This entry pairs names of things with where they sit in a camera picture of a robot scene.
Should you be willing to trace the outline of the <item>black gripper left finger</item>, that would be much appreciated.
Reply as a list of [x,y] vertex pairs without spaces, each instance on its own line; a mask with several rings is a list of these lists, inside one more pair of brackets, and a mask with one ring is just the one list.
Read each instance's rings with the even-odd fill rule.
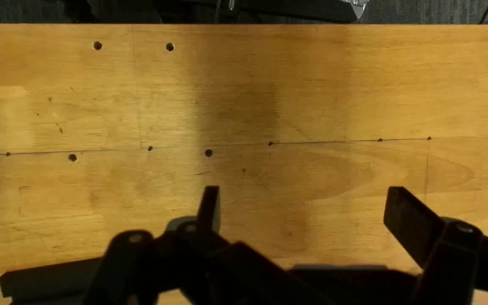
[[175,289],[192,305],[333,305],[219,226],[221,189],[209,186],[199,211],[162,235],[121,231],[101,257],[8,270],[0,289],[11,305],[158,305]]

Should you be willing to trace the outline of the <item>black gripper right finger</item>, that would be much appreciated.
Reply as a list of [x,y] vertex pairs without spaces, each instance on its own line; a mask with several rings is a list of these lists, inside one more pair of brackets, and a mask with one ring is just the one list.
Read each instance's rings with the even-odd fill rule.
[[423,267],[411,305],[472,305],[488,291],[488,235],[474,223],[438,214],[406,186],[391,186],[384,223]]

